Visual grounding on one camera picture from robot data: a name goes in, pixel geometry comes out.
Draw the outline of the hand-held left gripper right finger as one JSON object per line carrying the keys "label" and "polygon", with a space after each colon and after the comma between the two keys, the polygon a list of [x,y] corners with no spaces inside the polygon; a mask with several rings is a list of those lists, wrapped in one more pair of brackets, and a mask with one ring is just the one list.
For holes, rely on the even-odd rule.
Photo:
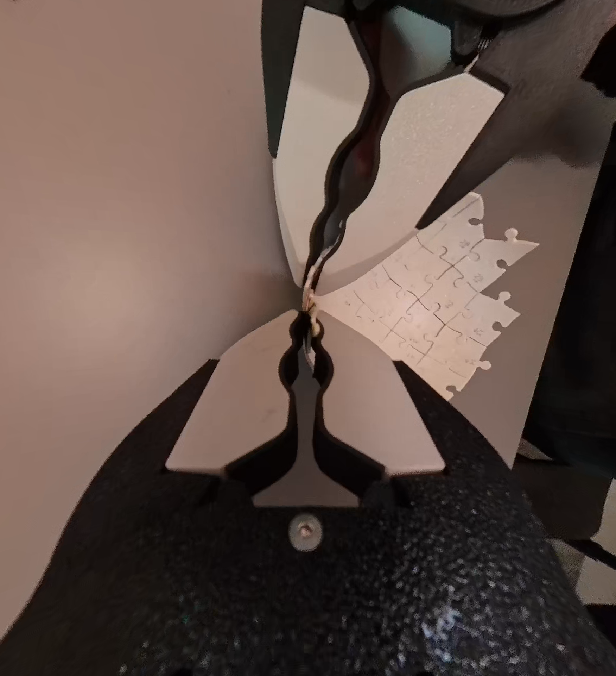
{"label": "hand-held left gripper right finger", "polygon": [[319,469],[354,495],[375,483],[442,474],[446,463],[394,362],[334,317],[320,317],[319,326],[312,340]]}

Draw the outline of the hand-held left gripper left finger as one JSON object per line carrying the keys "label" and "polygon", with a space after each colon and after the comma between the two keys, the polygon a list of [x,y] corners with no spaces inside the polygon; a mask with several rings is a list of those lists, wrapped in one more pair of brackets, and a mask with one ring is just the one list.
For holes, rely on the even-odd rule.
{"label": "hand-held left gripper left finger", "polygon": [[245,486],[278,482],[298,453],[293,384],[303,313],[289,310],[247,334],[216,363],[165,467]]}

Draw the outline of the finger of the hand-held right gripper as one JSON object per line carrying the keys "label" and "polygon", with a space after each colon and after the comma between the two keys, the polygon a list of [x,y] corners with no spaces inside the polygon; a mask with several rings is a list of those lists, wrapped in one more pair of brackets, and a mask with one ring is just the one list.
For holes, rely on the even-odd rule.
{"label": "finger of the hand-held right gripper", "polygon": [[303,277],[312,226],[326,202],[328,168],[354,130],[369,73],[346,20],[303,11],[277,156],[272,161],[279,227],[292,277]]}
{"label": "finger of the hand-held right gripper", "polygon": [[380,139],[373,185],[323,264],[318,290],[353,282],[414,236],[416,226],[500,105],[504,93],[460,73],[403,94]]}

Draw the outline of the white puzzle piece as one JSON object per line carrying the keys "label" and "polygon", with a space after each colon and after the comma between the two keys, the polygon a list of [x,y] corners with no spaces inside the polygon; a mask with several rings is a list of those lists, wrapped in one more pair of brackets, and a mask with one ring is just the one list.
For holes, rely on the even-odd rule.
{"label": "white puzzle piece", "polygon": [[313,347],[313,341],[320,335],[321,324],[317,318],[319,308],[315,304],[311,304],[310,307],[304,311],[307,317],[307,328],[305,337],[303,338],[303,353],[306,360],[306,363],[311,369],[312,375],[315,373],[315,364],[316,364],[316,352]]}

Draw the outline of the partly built white puzzle ball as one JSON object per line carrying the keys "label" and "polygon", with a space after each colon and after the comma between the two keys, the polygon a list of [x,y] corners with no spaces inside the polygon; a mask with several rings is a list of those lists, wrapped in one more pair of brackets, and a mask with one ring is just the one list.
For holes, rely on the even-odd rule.
{"label": "partly built white puzzle ball", "polygon": [[490,368],[483,354],[500,336],[494,326],[519,316],[509,292],[484,291],[539,245],[520,240],[515,228],[488,239],[483,216],[482,197],[471,192],[352,283],[310,292],[313,327],[329,314],[450,400]]}

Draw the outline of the person's dark clothing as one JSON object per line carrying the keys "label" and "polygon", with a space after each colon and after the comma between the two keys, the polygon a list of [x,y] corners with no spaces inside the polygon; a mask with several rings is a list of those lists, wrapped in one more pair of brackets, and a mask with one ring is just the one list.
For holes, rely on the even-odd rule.
{"label": "person's dark clothing", "polygon": [[523,437],[556,461],[616,479],[616,125]]}

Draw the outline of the black chair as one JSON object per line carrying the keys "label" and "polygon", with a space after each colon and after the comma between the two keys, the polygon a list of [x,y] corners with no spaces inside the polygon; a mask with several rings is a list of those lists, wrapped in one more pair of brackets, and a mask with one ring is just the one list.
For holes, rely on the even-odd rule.
{"label": "black chair", "polygon": [[564,539],[563,542],[577,552],[600,562],[616,572],[616,555],[591,539]]}

